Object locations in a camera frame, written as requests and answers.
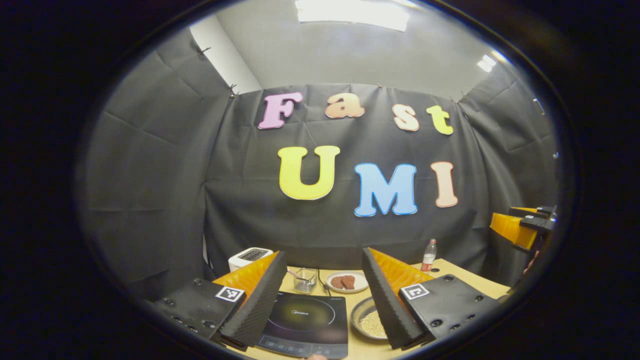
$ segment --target yellow letter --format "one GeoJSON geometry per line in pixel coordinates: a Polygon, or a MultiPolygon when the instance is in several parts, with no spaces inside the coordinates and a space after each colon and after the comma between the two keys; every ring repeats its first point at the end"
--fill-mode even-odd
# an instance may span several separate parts
{"type": "Polygon", "coordinates": [[[335,177],[335,156],[340,154],[337,146],[319,146],[315,153],[320,156],[320,178],[313,185],[300,181],[302,157],[307,155],[304,147],[283,147],[280,157],[280,189],[286,196],[298,200],[316,200],[328,194],[333,188],[335,177]]]}
{"type": "Polygon", "coordinates": [[[420,128],[418,120],[414,117],[415,111],[411,106],[395,104],[391,110],[396,114],[394,121],[402,130],[416,131],[420,128]]]}
{"type": "Polygon", "coordinates": [[[359,117],[364,114],[364,108],[360,106],[360,98],[356,94],[337,94],[331,96],[328,102],[331,105],[326,107],[324,113],[332,119],[345,116],[359,117]]]}
{"type": "Polygon", "coordinates": [[[436,180],[438,181],[436,206],[448,208],[457,204],[458,198],[453,194],[453,181],[451,180],[453,164],[447,161],[439,161],[431,164],[431,169],[436,173],[436,180]]]}
{"type": "Polygon", "coordinates": [[[449,113],[442,111],[442,108],[438,105],[428,108],[427,112],[431,114],[433,125],[439,133],[444,135],[453,134],[453,127],[448,126],[447,122],[444,120],[449,118],[449,113]]]}

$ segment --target red food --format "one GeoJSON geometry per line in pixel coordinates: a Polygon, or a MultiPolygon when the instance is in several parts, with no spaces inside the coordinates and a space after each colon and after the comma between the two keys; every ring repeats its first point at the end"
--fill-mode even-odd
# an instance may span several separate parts
{"type": "Polygon", "coordinates": [[[342,277],[342,284],[344,285],[344,288],[347,290],[355,289],[355,287],[353,286],[355,282],[356,282],[356,278],[351,275],[345,275],[342,277]]]}
{"type": "Polygon", "coordinates": [[[331,279],[331,286],[333,286],[336,289],[343,289],[344,286],[342,285],[342,276],[336,276],[333,279],[331,279]]]}

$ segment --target plastic bottle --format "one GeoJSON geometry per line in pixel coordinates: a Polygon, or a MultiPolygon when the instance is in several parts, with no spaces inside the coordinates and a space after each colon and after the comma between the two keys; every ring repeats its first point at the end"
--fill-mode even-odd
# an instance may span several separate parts
{"type": "Polygon", "coordinates": [[[433,260],[436,259],[436,250],[436,240],[431,239],[429,241],[429,245],[427,245],[427,249],[424,251],[424,257],[422,257],[422,267],[420,268],[420,270],[431,271],[433,260]]]}

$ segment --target induction cooktop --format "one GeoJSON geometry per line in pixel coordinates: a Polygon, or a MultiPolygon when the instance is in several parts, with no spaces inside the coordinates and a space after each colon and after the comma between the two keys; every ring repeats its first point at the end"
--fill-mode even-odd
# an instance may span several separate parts
{"type": "Polygon", "coordinates": [[[256,346],[298,358],[321,354],[331,360],[348,355],[348,338],[344,297],[278,292],[256,346]]]}

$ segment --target blue letter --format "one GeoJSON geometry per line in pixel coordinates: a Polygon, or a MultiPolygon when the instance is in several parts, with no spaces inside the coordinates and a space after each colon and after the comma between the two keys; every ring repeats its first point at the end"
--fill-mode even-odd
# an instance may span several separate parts
{"type": "Polygon", "coordinates": [[[394,214],[408,215],[418,211],[413,202],[413,175],[416,172],[413,165],[398,165],[388,184],[376,164],[358,164],[355,170],[360,175],[360,206],[355,211],[356,216],[372,217],[376,214],[373,197],[383,214],[389,212],[394,198],[397,199],[394,214]]]}

